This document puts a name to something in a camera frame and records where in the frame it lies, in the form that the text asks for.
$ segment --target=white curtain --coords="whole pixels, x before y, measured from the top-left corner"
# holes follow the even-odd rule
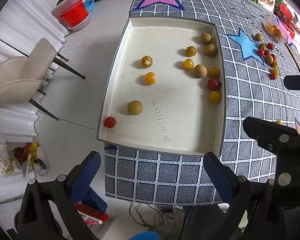
[[[51,11],[58,0],[8,0],[0,12],[0,39],[16,49],[29,55],[41,38],[46,38],[57,51],[62,47],[68,30],[52,16]],[[23,56],[10,46],[0,41],[0,63],[7,58]],[[45,78],[52,78],[48,70]],[[33,97],[39,101],[42,95],[36,93]],[[23,104],[0,107],[0,134],[7,142],[31,142],[36,136],[34,122],[38,116],[37,108],[26,102]],[[16,182],[21,183],[20,190],[9,190]],[[0,177],[0,202],[13,199],[23,194],[27,179],[22,174]]]

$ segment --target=metal bolt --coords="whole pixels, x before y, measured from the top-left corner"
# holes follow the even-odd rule
[[[280,135],[280,137],[279,137],[279,140],[280,140],[280,142],[287,142],[287,141],[289,141],[289,135],[288,134],[282,134],[282,135]]]
[[[29,179],[28,183],[29,183],[30,185],[34,184],[34,183],[35,183],[35,179]]]
[[[280,176],[278,177],[278,183],[282,187],[289,185],[290,182],[291,182],[291,175],[287,172],[281,173]]]
[[[240,181],[240,182],[245,182],[247,179],[246,179],[246,177],[245,176],[238,176],[238,181]]]
[[[65,175],[60,175],[58,177],[58,181],[64,181],[66,179],[66,176]]]

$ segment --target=chair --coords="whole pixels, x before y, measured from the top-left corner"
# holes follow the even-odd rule
[[[0,105],[17,104],[29,101],[42,112],[59,120],[39,103],[32,99],[36,91],[45,95],[39,89],[52,62],[85,79],[77,71],[56,58],[57,52],[50,42],[42,38],[36,44],[29,57],[13,57],[0,64]]]

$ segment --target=floor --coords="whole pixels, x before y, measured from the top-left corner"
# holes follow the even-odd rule
[[[129,217],[130,203],[105,196],[104,143],[97,141],[96,136],[106,80],[128,19],[131,2],[132,0],[95,2],[89,25],[66,37],[59,53],[68,58],[68,64],[85,75],[86,79],[58,68],[48,85],[42,87],[47,95],[40,102],[60,120],[56,121],[38,112],[39,118],[34,123],[37,132],[34,140],[45,149],[49,169],[48,174],[38,180],[51,181],[60,174],[68,174],[91,150],[95,150],[101,154],[102,164],[91,187],[107,202],[107,213],[110,216],[125,219]],[[0,224],[4,229],[13,227],[13,217],[20,205],[21,200],[0,205]],[[154,223],[155,211],[145,204],[139,211],[148,219],[145,220],[149,224]],[[56,218],[67,237],[63,222]]]

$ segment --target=checkered tablecloth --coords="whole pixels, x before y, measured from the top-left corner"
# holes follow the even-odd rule
[[[239,28],[253,39],[263,33],[264,15],[270,14],[250,0],[180,0],[185,10],[155,4],[135,10],[141,0],[133,0],[130,17],[185,17],[216,24],[226,75],[226,130],[220,160],[235,174],[265,182],[274,177],[276,157],[248,138],[242,121],[254,116],[268,121],[282,120],[294,127],[300,122],[300,91],[285,89],[285,75],[299,71],[284,44],[277,55],[282,76],[269,80],[270,67],[255,59],[242,60],[240,47],[226,34]],[[300,63],[297,49],[292,50]],[[202,158],[157,154],[124,147],[105,147],[106,195],[129,201],[157,204],[196,205],[221,201],[202,165]]]

